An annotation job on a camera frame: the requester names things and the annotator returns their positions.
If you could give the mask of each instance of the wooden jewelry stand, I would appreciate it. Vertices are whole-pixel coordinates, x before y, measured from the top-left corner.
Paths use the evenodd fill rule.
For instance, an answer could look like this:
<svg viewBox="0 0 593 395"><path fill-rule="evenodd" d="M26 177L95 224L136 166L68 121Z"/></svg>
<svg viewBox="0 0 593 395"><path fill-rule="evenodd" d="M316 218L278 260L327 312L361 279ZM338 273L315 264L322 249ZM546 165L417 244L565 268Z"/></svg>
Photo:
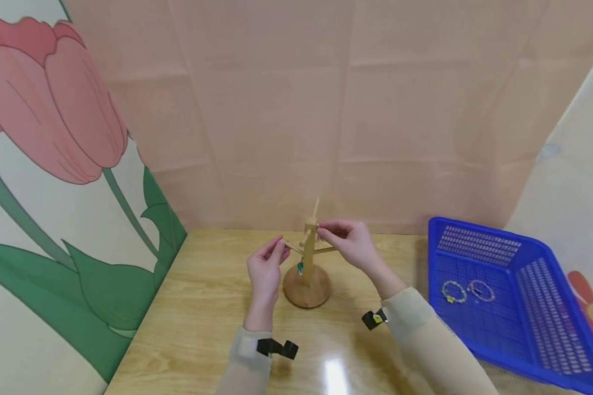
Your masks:
<svg viewBox="0 0 593 395"><path fill-rule="evenodd" d="M316 212L318 199L314 206L314 213L305 220L303 239L298 245L285 241L286 245L301 254L303 258L300 265L292 266L283 279L283 292L293 305L300 308L315 308L327 300L332 292L332 284L326 271L314 265L314 255L318 253L335 251L334 247L315 249L316 246Z"/></svg>

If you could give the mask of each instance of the blue plastic basket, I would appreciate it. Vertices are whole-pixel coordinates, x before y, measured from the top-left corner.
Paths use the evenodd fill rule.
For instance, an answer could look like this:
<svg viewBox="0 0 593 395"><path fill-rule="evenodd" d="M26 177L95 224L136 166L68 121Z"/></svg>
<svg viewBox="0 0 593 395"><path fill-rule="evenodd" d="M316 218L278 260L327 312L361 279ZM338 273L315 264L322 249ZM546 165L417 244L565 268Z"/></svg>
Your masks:
<svg viewBox="0 0 593 395"><path fill-rule="evenodd" d="M593 333L553 252L504 230L434 217L429 222L429 302L472 353L536 381L593 395ZM495 299L442 294L448 280L481 280ZM455 284L447 294L460 298ZM477 290L491 299L481 284Z"/></svg>

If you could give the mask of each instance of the green leaf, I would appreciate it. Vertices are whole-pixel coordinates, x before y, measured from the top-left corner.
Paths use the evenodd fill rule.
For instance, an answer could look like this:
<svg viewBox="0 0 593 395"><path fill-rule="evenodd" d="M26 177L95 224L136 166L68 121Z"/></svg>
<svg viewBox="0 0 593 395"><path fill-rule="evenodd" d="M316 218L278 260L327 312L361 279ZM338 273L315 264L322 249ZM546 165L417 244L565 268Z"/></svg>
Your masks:
<svg viewBox="0 0 593 395"><path fill-rule="evenodd" d="M110 382L130 340L110 331L88 308L79 275L47 257L0 244L0 285Z"/></svg>
<svg viewBox="0 0 593 395"><path fill-rule="evenodd" d="M160 232L161 241L164 238L172 249L180 249L184 238L187 237L187 231L168 204L152 206L143 211L141 217L152 220Z"/></svg>
<svg viewBox="0 0 593 395"><path fill-rule="evenodd" d="M160 233L160 245L158 246L158 261L154 267L154 286L156 290L160 288L160 284L163 283L171 263L176 257L176 250L174 250L163 238L163 234Z"/></svg>
<svg viewBox="0 0 593 395"><path fill-rule="evenodd" d="M138 329L156 295L152 274L138 266L108 265L64 241L90 309L119 330Z"/></svg>
<svg viewBox="0 0 593 395"><path fill-rule="evenodd" d="M110 330L112 330L112 332L118 334L119 336L122 337L127 337L127 338L134 338L134 336L137 334L137 329L134 330L121 330L121 329L117 329L117 328L112 328L111 326L108 326L108 328Z"/></svg>
<svg viewBox="0 0 593 395"><path fill-rule="evenodd" d="M147 208L158 204L167 204L163 191L160 190L152 172L147 167L143 171L143 196L145 196Z"/></svg>

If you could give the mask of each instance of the pink backdrop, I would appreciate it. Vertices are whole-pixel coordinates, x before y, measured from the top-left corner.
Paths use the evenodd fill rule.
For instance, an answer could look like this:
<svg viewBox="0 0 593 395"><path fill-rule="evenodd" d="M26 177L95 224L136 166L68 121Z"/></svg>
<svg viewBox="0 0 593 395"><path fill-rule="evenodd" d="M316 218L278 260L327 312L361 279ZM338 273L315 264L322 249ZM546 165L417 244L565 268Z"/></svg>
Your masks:
<svg viewBox="0 0 593 395"><path fill-rule="evenodd" d="M64 0L189 227L502 226L593 65L593 0Z"/></svg>

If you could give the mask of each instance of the person's right hand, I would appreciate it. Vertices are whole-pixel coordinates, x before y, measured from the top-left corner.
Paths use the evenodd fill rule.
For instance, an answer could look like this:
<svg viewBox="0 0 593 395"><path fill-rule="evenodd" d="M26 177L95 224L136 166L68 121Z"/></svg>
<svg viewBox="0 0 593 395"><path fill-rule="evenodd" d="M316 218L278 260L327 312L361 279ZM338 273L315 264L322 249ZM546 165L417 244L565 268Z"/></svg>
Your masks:
<svg viewBox="0 0 593 395"><path fill-rule="evenodd" d="M334 246L352 266L369 273L382 259L371 240L367 225L348 219L330 219L318 223L318 235Z"/></svg>
<svg viewBox="0 0 593 395"><path fill-rule="evenodd" d="M351 265L367 274L380 297L391 298L407 286L380 258L367 225L347 219L330 219L318 223L318 234L333 245Z"/></svg>

